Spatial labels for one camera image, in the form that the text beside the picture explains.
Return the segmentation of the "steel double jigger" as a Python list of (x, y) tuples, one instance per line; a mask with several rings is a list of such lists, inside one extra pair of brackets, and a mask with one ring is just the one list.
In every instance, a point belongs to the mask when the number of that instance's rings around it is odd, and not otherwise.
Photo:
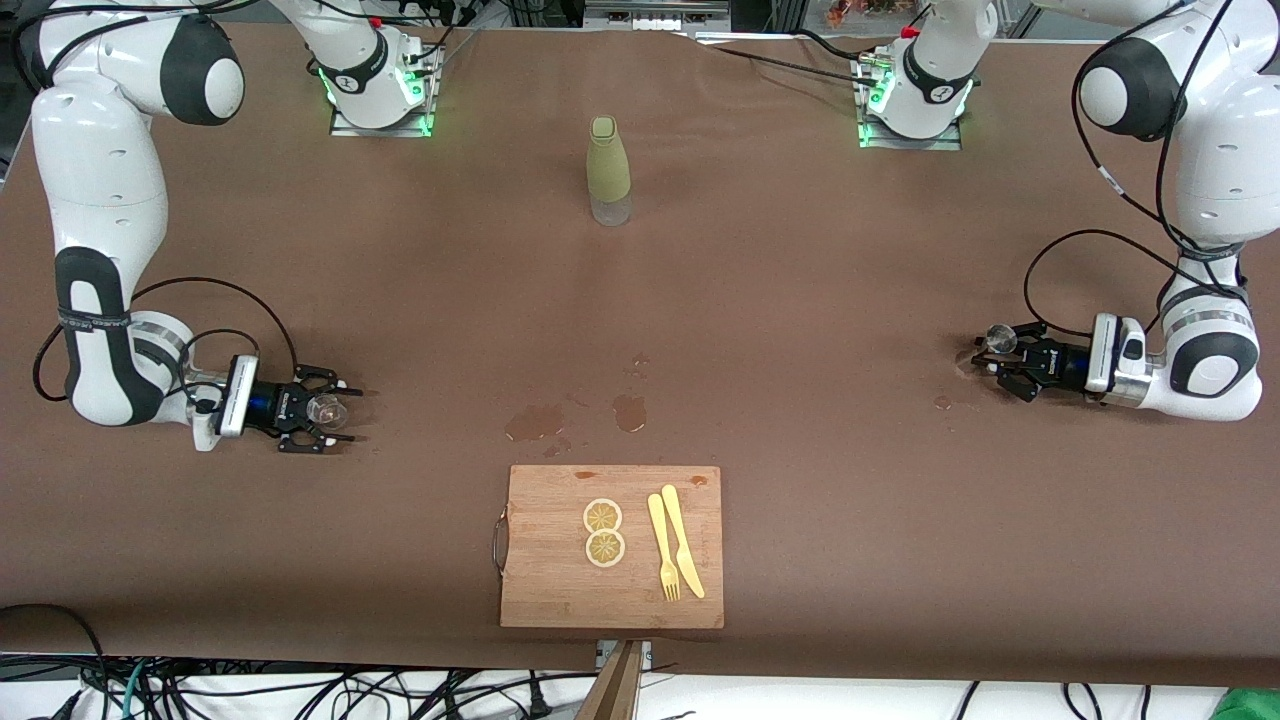
[(961, 375), (995, 375), (1005, 364), (1018, 360), (1018, 345), (1011, 325), (991, 325), (957, 354), (956, 369)]

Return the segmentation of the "wooden cutting board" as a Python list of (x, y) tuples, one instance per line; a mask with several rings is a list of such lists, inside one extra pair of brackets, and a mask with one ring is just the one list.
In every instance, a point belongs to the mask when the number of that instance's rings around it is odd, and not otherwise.
[[(662, 589), (660, 556), (646, 498), (678, 491), (687, 541), (707, 597), (698, 598), (678, 571), (680, 600)], [(582, 510), (595, 498), (621, 506), (625, 556), (593, 566)], [(667, 516), (675, 565), (678, 547)], [(719, 630), (724, 625), (721, 470), (680, 465), (516, 465), (506, 505), (507, 553), (500, 624), (506, 628)]]

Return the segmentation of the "brown table cover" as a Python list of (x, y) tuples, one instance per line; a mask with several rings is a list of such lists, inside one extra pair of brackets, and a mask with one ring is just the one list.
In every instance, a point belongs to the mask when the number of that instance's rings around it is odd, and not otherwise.
[[(29, 146), (0, 192), (6, 650), (586, 667), (504, 629), (492, 528), (518, 462), (722, 470), (724, 626), (684, 673), (1280, 684), (1280, 238), (1251, 243), (1266, 386), (1239, 423), (1046, 396), (957, 354), (1027, 319), (1029, 260), (1162, 233), (1082, 151), (1087, 44), (995, 44), (963, 150), (858, 143), (851, 94), (675, 35), (453, 42), (430, 138), (338, 138), (284, 24), (230, 23), (247, 97), (156, 120), (147, 281), (259, 293), (365, 389), (358, 442), (96, 427), (33, 392), (52, 236)], [(632, 211), (595, 220), (591, 122)]]

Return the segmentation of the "olive green sleeved bottle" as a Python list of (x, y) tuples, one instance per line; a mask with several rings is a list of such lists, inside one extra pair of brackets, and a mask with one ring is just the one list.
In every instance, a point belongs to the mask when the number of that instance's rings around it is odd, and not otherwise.
[(632, 211), (632, 181), (628, 156), (613, 117), (602, 115), (591, 120), (586, 179), (595, 220), (605, 227), (625, 224)]

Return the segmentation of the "yellow plastic fork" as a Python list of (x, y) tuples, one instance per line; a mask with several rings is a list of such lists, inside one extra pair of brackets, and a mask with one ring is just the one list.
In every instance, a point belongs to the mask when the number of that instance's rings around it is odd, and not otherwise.
[(659, 578), (662, 589), (667, 601), (677, 601), (680, 600), (680, 580), (678, 570), (669, 550), (666, 505), (659, 495), (649, 495), (646, 498), (646, 506), (660, 556)]

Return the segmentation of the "yellow plastic knife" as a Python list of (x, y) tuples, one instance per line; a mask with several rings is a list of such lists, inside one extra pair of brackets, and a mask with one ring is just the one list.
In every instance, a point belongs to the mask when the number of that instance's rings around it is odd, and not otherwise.
[(686, 585), (690, 591), (700, 600), (707, 597), (705, 588), (698, 574), (696, 565), (692, 559), (691, 547), (685, 530), (684, 523), (684, 510), (681, 507), (678, 491), (672, 484), (667, 484), (660, 489), (660, 496), (663, 498), (666, 511), (669, 515), (671, 525), (675, 530), (678, 547), (676, 550), (676, 564), (678, 571), (684, 578)]

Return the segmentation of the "green bag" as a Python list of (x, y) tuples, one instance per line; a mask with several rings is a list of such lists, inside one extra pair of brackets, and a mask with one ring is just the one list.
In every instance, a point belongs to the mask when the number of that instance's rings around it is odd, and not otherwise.
[(1210, 720), (1280, 720), (1280, 689), (1233, 688), (1219, 701)]

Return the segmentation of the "grey equipment box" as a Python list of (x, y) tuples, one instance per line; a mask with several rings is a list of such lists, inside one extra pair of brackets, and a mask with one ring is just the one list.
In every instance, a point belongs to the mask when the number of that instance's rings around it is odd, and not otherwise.
[(585, 29), (728, 33), (730, 0), (584, 0)]

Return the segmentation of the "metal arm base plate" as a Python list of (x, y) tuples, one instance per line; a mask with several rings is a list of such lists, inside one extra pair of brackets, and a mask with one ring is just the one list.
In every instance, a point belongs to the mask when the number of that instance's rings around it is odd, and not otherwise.
[(897, 73), (891, 55), (864, 53), (850, 63), (855, 88), (858, 137), (864, 149), (957, 151), (963, 147), (960, 115), (973, 78), (960, 85), (920, 88)]
[(381, 128), (362, 128), (352, 124), (337, 108), (333, 108), (329, 135), (378, 138), (431, 137), (436, 119), (443, 55), (443, 47), (429, 46), (422, 59), (399, 76), (399, 86), (410, 96), (411, 106), (397, 123)]

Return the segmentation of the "wooden mount beam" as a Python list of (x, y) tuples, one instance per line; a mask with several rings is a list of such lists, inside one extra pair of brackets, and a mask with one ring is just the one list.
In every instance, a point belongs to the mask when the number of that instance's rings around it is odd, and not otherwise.
[(613, 642), (573, 720), (634, 720), (640, 683), (652, 667), (652, 643)]

